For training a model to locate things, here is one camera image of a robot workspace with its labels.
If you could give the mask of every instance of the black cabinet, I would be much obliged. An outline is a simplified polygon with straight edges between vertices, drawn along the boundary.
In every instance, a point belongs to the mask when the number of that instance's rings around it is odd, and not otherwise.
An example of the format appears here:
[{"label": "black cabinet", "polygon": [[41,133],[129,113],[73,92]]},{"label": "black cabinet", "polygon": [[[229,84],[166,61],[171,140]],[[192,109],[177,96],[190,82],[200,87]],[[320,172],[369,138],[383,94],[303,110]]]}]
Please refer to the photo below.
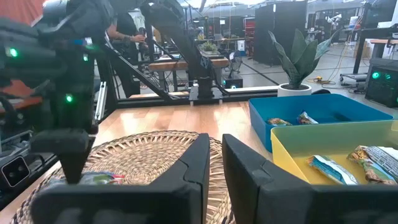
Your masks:
[{"label": "black cabinet", "polygon": [[268,31],[274,33],[290,57],[295,30],[304,34],[306,23],[306,1],[279,2],[256,9],[254,32],[254,60],[268,65],[279,65]]}]

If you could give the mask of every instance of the candy wrapper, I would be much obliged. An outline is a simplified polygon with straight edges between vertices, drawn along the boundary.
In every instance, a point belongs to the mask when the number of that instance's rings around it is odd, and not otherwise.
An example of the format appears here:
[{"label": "candy wrapper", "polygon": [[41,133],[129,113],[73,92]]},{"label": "candy wrapper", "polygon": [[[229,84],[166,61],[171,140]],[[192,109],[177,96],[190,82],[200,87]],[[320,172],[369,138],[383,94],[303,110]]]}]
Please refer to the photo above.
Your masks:
[{"label": "candy wrapper", "polygon": [[307,159],[308,164],[325,174],[331,180],[343,185],[357,185],[354,175],[327,156],[314,155]]},{"label": "candy wrapper", "polygon": [[[123,181],[123,175],[115,175],[110,172],[85,172],[81,174],[79,184],[86,185],[102,185],[102,184],[121,184]],[[45,186],[46,189],[50,189],[59,185],[66,185],[67,180],[65,177],[60,179],[52,178]]]},{"label": "candy wrapper", "polygon": [[297,121],[299,124],[318,124],[317,121],[315,121],[314,119],[312,119],[307,112],[303,111],[303,113],[301,113],[298,117],[297,117]]},{"label": "candy wrapper", "polygon": [[268,119],[268,123],[270,125],[273,125],[273,126],[288,126],[288,125],[292,125],[289,122],[284,121],[284,120],[282,120],[280,118],[270,118],[270,119]]},{"label": "candy wrapper", "polygon": [[354,152],[348,155],[347,159],[363,167],[365,170],[365,179],[370,184],[396,185],[397,182],[394,178],[384,171],[381,166],[372,161],[364,149],[366,149],[365,146],[358,146]]},{"label": "candy wrapper", "polygon": [[395,180],[398,179],[397,151],[391,147],[368,146],[362,147],[369,158],[381,166]]}]

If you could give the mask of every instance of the white pot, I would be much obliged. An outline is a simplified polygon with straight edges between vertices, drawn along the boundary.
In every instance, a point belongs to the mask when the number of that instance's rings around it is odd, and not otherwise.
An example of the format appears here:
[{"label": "white pot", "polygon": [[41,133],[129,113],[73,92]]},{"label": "white pot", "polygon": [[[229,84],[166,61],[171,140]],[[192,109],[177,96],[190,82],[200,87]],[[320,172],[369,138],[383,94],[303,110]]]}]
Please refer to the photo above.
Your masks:
[{"label": "white pot", "polygon": [[311,95],[312,88],[309,85],[301,84],[300,87],[304,90],[288,90],[283,88],[283,86],[288,85],[288,83],[280,84],[278,86],[278,97],[280,96],[304,96]]}]

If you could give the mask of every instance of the yellow plastic bin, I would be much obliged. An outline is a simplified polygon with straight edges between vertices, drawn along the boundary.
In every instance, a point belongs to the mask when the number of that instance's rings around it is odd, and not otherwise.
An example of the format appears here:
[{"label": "yellow plastic bin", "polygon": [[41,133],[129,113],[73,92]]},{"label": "yellow plastic bin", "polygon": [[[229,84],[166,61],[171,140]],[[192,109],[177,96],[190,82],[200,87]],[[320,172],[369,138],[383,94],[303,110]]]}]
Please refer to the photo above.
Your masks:
[{"label": "yellow plastic bin", "polygon": [[398,149],[398,121],[288,126],[271,130],[274,163],[310,184],[336,185],[310,167],[312,155],[328,156],[367,184],[363,168],[347,160],[357,146],[385,146]]}]

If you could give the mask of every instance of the monitor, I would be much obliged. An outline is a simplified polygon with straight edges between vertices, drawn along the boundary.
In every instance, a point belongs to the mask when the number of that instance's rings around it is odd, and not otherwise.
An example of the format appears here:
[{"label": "monitor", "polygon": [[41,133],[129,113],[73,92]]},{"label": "monitor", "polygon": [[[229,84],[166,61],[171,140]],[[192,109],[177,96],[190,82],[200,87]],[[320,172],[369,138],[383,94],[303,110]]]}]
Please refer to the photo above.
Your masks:
[{"label": "monitor", "polygon": [[397,0],[371,0],[372,4],[366,17],[366,24],[376,24],[378,22],[389,22],[392,20]]}]

